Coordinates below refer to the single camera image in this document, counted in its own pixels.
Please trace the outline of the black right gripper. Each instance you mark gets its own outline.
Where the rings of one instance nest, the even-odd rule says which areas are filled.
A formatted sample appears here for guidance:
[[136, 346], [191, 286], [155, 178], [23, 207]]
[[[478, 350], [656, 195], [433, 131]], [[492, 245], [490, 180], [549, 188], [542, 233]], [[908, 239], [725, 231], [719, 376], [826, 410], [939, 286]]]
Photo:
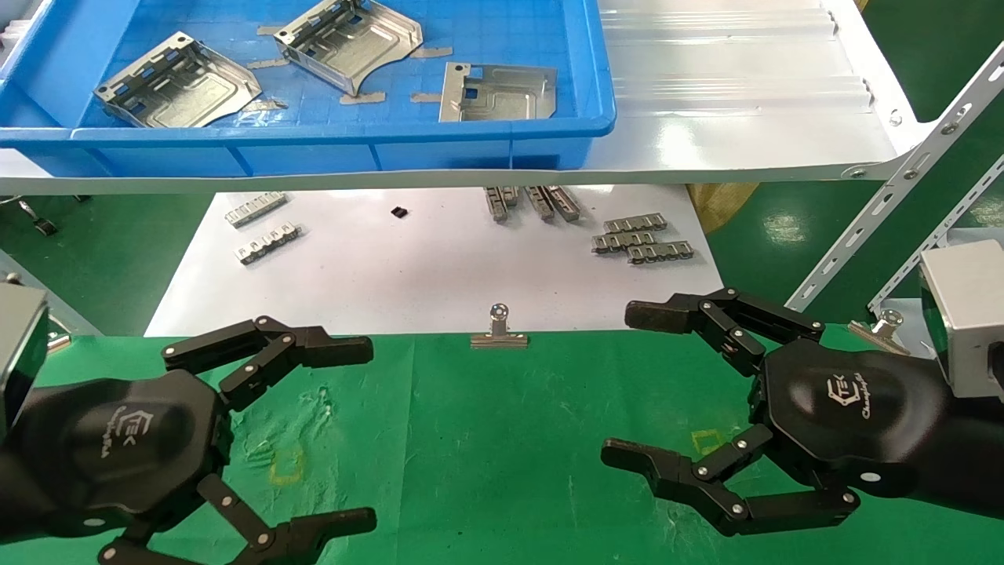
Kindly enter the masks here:
[[[922, 451], [950, 402], [934, 361], [829, 349], [817, 343], [824, 323], [734, 287], [675, 293], [664, 303], [630, 301], [624, 322], [635, 330], [694, 333], [745, 377], [762, 365], [754, 415], [764, 425], [699, 461], [605, 440], [603, 464], [638, 473], [655, 498], [688, 505], [732, 537], [838, 526], [860, 507], [857, 496], [838, 485], [882, 498], [919, 494]], [[757, 335], [783, 346], [766, 355]], [[813, 489], [752, 498], [729, 490], [728, 480], [775, 441], [771, 457]]]

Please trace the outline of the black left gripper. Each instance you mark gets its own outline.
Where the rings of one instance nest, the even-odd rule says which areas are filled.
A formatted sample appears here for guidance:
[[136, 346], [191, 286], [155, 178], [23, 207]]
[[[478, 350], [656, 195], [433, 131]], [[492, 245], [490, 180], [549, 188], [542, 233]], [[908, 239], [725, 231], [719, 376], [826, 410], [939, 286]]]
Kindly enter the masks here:
[[[333, 337], [322, 326], [259, 317], [169, 344], [162, 358], [173, 371], [158, 378], [94, 379], [27, 395], [26, 536], [126, 528], [100, 551], [98, 563], [193, 564], [148, 543], [208, 503], [246, 542], [232, 564], [315, 564], [331, 540], [376, 529], [370, 507], [269, 527], [219, 476], [233, 440], [226, 407], [247, 409], [297, 367], [369, 363], [369, 337]], [[238, 361], [242, 365], [219, 383], [220, 396], [193, 375]]]

